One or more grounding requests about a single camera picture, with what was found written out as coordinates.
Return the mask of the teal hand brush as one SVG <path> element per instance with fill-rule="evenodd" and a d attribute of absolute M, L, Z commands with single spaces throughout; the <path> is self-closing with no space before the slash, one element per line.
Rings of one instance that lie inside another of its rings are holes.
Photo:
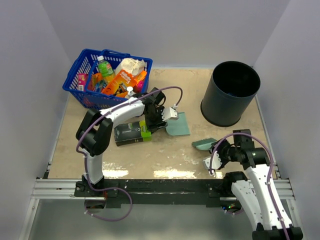
<path fill-rule="evenodd" d="M 216 142 L 217 142 L 216 139 L 210 137 L 210 138 L 205 138 L 205 139 L 201 139 L 198 141 L 194 141 L 191 143 L 191 145 L 192 145 L 192 147 L 194 147 L 197 150 L 209 151 Z"/>

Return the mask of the teal plastic dustpan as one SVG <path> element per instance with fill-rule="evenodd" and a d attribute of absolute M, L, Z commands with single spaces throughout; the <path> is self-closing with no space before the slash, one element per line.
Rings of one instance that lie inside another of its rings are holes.
<path fill-rule="evenodd" d="M 185 112 L 178 113 L 178 119 L 169 119 L 165 130 L 172 137 L 189 136 L 191 134 Z"/>

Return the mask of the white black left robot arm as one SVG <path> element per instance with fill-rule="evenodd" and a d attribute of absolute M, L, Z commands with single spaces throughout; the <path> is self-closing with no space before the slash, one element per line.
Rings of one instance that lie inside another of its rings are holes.
<path fill-rule="evenodd" d="M 168 124 L 161 104 L 166 100 L 163 89 L 153 88 L 150 93 L 137 93 L 116 106 L 96 110 L 89 109 L 77 132 L 76 152 L 83 155 L 84 174 L 82 181 L 86 191 L 92 196 L 99 196 L 104 190 L 102 158 L 108 148 L 114 128 L 134 117 L 144 116 L 146 130 L 155 133 Z"/>

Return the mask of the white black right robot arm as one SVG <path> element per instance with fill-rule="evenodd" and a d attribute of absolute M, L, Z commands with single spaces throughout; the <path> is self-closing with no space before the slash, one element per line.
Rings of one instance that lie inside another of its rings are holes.
<path fill-rule="evenodd" d="M 211 147 L 207 164 L 210 174 L 229 162 L 240 163 L 242 171 L 228 172 L 223 178 L 223 192 L 235 196 L 252 226 L 254 240 L 301 240 L 303 231 L 294 226 L 278 195 L 272 171 L 274 159 L 265 144 L 255 147 L 260 140 L 250 130 L 234 130 Z"/>

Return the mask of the green black razor box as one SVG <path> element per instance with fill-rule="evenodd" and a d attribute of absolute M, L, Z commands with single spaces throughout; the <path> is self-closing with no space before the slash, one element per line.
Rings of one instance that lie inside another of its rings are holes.
<path fill-rule="evenodd" d="M 149 142 L 152 133 L 147 129 L 144 120 L 119 124 L 114 128 L 115 144 L 119 146 Z"/>

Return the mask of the beige pump soap bottle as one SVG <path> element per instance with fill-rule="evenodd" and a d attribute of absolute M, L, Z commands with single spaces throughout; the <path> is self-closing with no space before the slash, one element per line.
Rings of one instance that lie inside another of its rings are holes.
<path fill-rule="evenodd" d="M 127 92 L 126 92 L 126 95 L 125 95 L 125 98 L 126 99 L 130 99 L 131 97 L 133 97 L 136 93 L 134 92 L 134 88 L 132 86 L 128 86 L 126 88 Z"/>

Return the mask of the orange sponge package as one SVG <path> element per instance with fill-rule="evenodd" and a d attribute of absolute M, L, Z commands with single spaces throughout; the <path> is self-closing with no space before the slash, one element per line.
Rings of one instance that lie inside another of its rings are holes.
<path fill-rule="evenodd" d="M 143 70 L 138 75 L 134 76 L 134 79 L 137 83 L 143 82 L 147 76 L 147 71 Z"/>

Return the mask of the orange razor package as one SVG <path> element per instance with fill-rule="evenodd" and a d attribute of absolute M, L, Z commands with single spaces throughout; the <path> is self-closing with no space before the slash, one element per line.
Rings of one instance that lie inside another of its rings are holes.
<path fill-rule="evenodd" d="M 137 82 L 134 77 L 122 69 L 101 93 L 108 96 L 124 98 L 127 95 L 127 88 L 134 87 L 136 84 Z"/>

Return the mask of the colourful snack packet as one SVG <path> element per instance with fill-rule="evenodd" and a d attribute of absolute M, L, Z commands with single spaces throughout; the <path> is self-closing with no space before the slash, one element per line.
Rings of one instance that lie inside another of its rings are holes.
<path fill-rule="evenodd" d="M 108 77 L 103 77 L 103 75 L 98 72 L 91 76 L 91 81 L 88 89 L 96 93 L 102 93 L 102 91 L 107 87 L 108 84 Z"/>

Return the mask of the dark round trash bin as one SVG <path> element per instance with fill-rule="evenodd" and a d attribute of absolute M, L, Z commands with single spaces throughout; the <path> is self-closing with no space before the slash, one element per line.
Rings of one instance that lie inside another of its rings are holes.
<path fill-rule="evenodd" d="M 225 61 L 212 72 L 200 104 L 203 117 L 218 127 L 235 125 L 261 86 L 258 73 L 239 61 Z"/>

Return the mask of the green drink bottle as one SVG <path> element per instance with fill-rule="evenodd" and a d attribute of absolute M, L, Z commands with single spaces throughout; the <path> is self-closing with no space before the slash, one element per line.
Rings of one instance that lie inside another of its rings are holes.
<path fill-rule="evenodd" d="M 99 72 L 102 74 L 103 77 L 108 77 L 109 83 L 113 81 L 115 78 L 115 73 L 112 69 L 111 64 L 105 60 L 103 55 L 97 57 L 97 67 Z"/>

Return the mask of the pink small box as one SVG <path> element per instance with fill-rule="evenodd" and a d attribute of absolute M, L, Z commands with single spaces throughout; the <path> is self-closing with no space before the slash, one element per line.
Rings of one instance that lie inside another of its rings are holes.
<path fill-rule="evenodd" d="M 77 90 L 81 92 L 85 92 L 85 86 L 88 81 L 88 74 L 87 73 L 79 73 L 77 75 Z"/>

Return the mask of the blue plastic shopping basket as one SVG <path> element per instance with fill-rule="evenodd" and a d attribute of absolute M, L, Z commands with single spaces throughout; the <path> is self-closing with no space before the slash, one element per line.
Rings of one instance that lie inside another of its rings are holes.
<path fill-rule="evenodd" d="M 104 57 L 113 71 L 123 59 L 127 58 L 144 61 L 145 66 L 140 76 L 133 77 L 128 74 L 123 83 L 111 86 L 109 80 L 102 78 L 98 63 L 99 56 Z M 153 60 L 146 57 L 132 56 L 129 53 L 110 49 L 85 48 L 73 63 L 62 88 L 70 92 L 85 108 L 106 109 L 126 100 L 126 88 L 130 80 L 137 80 L 137 84 L 133 86 L 135 93 L 145 93 L 148 90 L 152 64 Z"/>

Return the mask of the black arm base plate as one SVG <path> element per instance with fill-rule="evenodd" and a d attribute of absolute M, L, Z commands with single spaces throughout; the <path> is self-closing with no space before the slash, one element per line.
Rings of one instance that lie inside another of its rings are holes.
<path fill-rule="evenodd" d="M 94 191 L 85 179 L 75 184 L 74 196 L 101 200 L 105 208 L 135 205 L 205 205 L 220 207 L 223 202 L 237 201 L 231 182 L 222 179 L 103 179 Z"/>

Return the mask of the aluminium table frame rail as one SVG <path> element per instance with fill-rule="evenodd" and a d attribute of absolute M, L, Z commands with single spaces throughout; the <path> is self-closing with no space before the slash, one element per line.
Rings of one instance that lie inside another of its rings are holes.
<path fill-rule="evenodd" d="M 94 205 L 102 205 L 102 200 L 86 200 L 83 197 L 75 197 L 76 182 L 80 179 L 48 179 L 37 178 L 31 194 L 31 201 L 27 210 L 27 215 L 19 238 L 27 240 L 30 236 L 32 225 L 36 216 L 36 211 L 41 199 L 47 200 L 84 200 L 91 201 Z"/>

